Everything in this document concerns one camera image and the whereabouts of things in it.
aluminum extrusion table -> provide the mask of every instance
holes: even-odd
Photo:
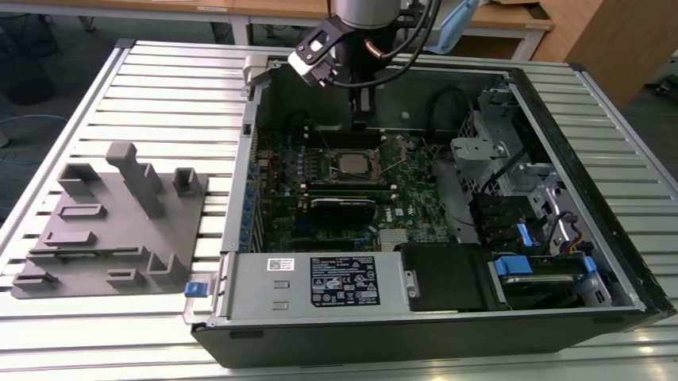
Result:
[[[215,271],[243,124],[245,57],[285,49],[138,41],[116,48],[0,230],[0,379],[678,379],[678,317],[560,353],[357,364],[222,368],[183,323],[182,294],[18,300],[14,275],[59,200],[66,163],[108,164],[131,140],[159,172],[210,175],[193,272]],[[426,56],[422,61],[520,65],[670,298],[678,301],[678,187],[586,72],[561,63]],[[194,309],[205,313],[210,300]]]

black cable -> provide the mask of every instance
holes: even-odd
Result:
[[[417,36],[419,35],[419,32],[422,32],[422,29],[425,28],[423,26],[426,20],[431,18],[429,12],[431,10],[433,4],[434,4],[433,1],[426,2],[426,8],[423,8],[422,18],[419,18],[419,22],[414,27],[413,34],[407,37],[401,46],[398,46],[391,52],[383,54],[383,56],[381,57],[382,60],[390,60],[391,58],[394,58],[413,44],[414,40],[417,39]]]
[[[476,225],[474,225],[474,224],[471,224],[470,222],[462,221],[462,220],[461,220],[461,219],[458,219],[455,216],[450,215],[450,217],[453,217],[453,220],[455,220],[455,221],[457,221],[457,222],[459,222],[461,224],[467,225],[467,226],[470,226],[470,227],[473,227],[473,228],[476,227]]]
[[[558,213],[558,216],[556,216],[556,220],[553,220],[552,228],[549,228],[546,239],[544,240],[544,249],[542,249],[544,256],[546,256],[549,254],[549,250],[552,248],[552,240],[553,240],[553,235],[556,234],[556,229],[558,228],[558,222],[569,214],[573,214],[573,212],[569,210],[564,210],[561,213]]]
[[[410,57],[410,60],[405,64],[405,66],[401,67],[401,69],[395,73],[393,73],[390,76],[383,77],[382,79],[375,79],[374,81],[370,81],[370,82],[363,82],[363,83],[343,83],[343,82],[337,82],[337,81],[333,80],[333,81],[329,82],[329,84],[331,84],[331,85],[334,85],[337,87],[341,87],[342,89],[362,89],[365,87],[377,87],[379,85],[383,85],[387,82],[391,82],[394,79],[399,78],[401,75],[403,75],[405,72],[407,70],[410,70],[410,68],[414,65],[414,62],[419,58],[419,54],[422,54],[422,51],[425,50],[426,41],[429,39],[429,36],[431,35],[431,31],[434,30],[435,17],[438,16],[438,12],[441,10],[441,2],[442,2],[442,0],[431,0],[431,1],[435,1],[435,5],[434,5],[433,14],[431,14],[431,17],[430,17],[430,23],[426,26],[426,30],[423,32],[425,35],[423,35],[423,39],[422,39],[422,44],[419,44],[419,46],[414,50],[413,56]]]
[[[524,145],[522,148],[521,148],[521,151],[518,151],[518,153],[509,159],[509,161],[506,162],[505,166],[500,169],[500,171],[497,171],[496,174],[493,176],[490,176],[490,178],[488,179],[486,183],[481,187],[481,193],[486,192],[486,189],[490,186],[490,184],[494,181],[497,181],[497,179],[501,178],[501,176],[506,173],[506,171],[509,171],[513,168],[514,165],[517,165],[518,160],[522,158],[522,156],[526,153],[528,153],[528,146]]]

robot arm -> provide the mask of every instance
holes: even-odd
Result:
[[[425,50],[443,0],[429,0],[426,7],[414,1],[401,10],[401,0],[337,0],[337,16],[323,21],[290,54],[290,65],[309,84],[347,89],[375,87],[397,79],[413,66]],[[439,43],[427,48],[446,53],[455,46],[470,23],[480,0],[462,0],[443,21]],[[401,29],[414,29],[395,48]],[[405,67],[390,76],[375,79],[393,58],[413,44],[423,31],[422,42]],[[337,81],[338,70],[346,68],[350,83]]]

warning label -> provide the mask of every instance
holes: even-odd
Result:
[[[315,307],[378,306],[374,256],[313,257],[311,303]]]

wooden table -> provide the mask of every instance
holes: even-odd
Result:
[[[445,0],[439,21],[455,3]],[[0,0],[0,11],[68,14],[90,17],[122,17],[161,20],[229,22],[238,45],[251,44],[251,25],[317,26],[327,16],[326,0]],[[554,23],[537,20],[522,6],[482,6],[474,15],[466,36],[518,40],[514,60],[529,60]]]
[[[443,0],[437,25],[454,9],[457,2]],[[234,0],[234,13],[246,17],[247,25],[299,25],[317,26],[327,17],[326,0]],[[554,28],[553,20],[536,19],[525,6],[502,6],[492,3],[476,11],[466,36],[500,37],[520,42],[506,57],[514,60],[530,60],[544,35]],[[437,40],[439,28],[434,29],[431,40]],[[250,44],[250,35],[237,36],[237,44]]]

